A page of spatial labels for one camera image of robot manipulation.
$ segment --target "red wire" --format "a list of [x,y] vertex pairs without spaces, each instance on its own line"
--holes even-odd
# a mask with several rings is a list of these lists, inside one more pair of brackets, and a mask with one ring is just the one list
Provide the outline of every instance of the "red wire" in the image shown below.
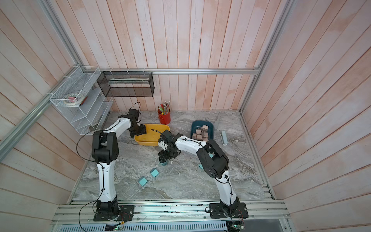
[[[125,213],[125,212],[123,212],[124,214],[127,214],[127,215],[129,215],[129,219],[130,219],[130,214],[128,214],[128,213]],[[122,215],[121,215],[122,216]]]
[[124,217],[122,216],[122,214],[120,214],[121,215],[121,222],[122,222],[122,225],[124,224]]
[[245,227],[245,221],[243,220],[243,214],[242,214],[242,212],[241,212],[241,210],[238,210],[238,211],[240,211],[240,213],[241,213],[241,217],[242,217],[242,222],[243,222],[243,226]]

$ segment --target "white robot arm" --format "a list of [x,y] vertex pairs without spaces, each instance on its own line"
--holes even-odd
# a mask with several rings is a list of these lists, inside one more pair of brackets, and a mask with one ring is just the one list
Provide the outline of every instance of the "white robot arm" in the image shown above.
[[173,135],[166,130],[161,133],[158,145],[163,149],[158,154],[161,163],[176,158],[180,151],[197,155],[205,172],[215,180],[218,187],[221,204],[216,208],[227,217],[236,215],[240,202],[230,182],[229,159],[214,140],[197,141],[182,134]]
[[101,191],[94,220],[115,220],[119,215],[114,183],[115,162],[119,154],[117,138],[125,130],[129,130],[131,137],[146,134],[145,125],[137,123],[139,114],[136,109],[130,109],[127,115],[121,115],[108,129],[93,134],[92,157],[97,163]]

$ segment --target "metal vent grille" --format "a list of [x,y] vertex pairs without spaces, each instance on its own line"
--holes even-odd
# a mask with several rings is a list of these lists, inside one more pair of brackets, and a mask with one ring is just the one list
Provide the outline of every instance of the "metal vent grille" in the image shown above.
[[[102,232],[104,231],[104,228],[106,227],[106,224],[82,224],[82,227],[84,228],[84,230],[86,231],[99,231],[99,232]],[[79,232],[79,231],[83,231],[80,227],[79,224],[77,225],[63,225],[61,228],[60,228],[60,231],[59,232]]]
[[[86,231],[104,232],[106,224],[85,224],[82,225]],[[123,231],[226,231],[225,221],[202,221],[202,222],[143,222],[143,223],[125,223]],[[80,232],[83,231],[77,225],[63,225],[59,232]]]
[[206,222],[152,222],[152,223],[128,223],[124,224],[123,231],[225,231],[225,221]]

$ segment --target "yellow bin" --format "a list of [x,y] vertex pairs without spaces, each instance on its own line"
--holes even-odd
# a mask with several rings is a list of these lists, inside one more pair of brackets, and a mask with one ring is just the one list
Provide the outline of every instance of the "yellow bin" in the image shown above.
[[160,132],[164,132],[165,130],[170,131],[170,127],[168,125],[163,124],[145,124],[145,129],[147,130],[146,134],[134,136],[135,141],[139,145],[158,146],[158,139],[160,138],[160,133],[153,131],[152,129],[158,130]]

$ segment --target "white wire mesh shelf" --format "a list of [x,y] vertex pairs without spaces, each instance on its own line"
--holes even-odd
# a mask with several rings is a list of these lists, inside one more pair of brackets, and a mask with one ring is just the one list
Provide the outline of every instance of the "white wire mesh shelf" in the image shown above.
[[83,66],[79,66],[55,91],[50,100],[59,107],[79,107],[100,74],[99,68],[93,73],[87,73],[83,71]]
[[101,74],[99,68],[79,66],[50,98],[61,114],[79,134],[86,134],[103,126],[113,100],[106,97],[100,88],[92,89]]
[[112,104],[113,99],[111,99],[110,101],[104,101],[101,107],[99,108],[97,114],[95,115],[93,121],[88,125],[77,129],[77,132],[79,134],[86,134],[89,132],[88,135],[92,135],[94,133],[94,131],[92,130],[101,130]]

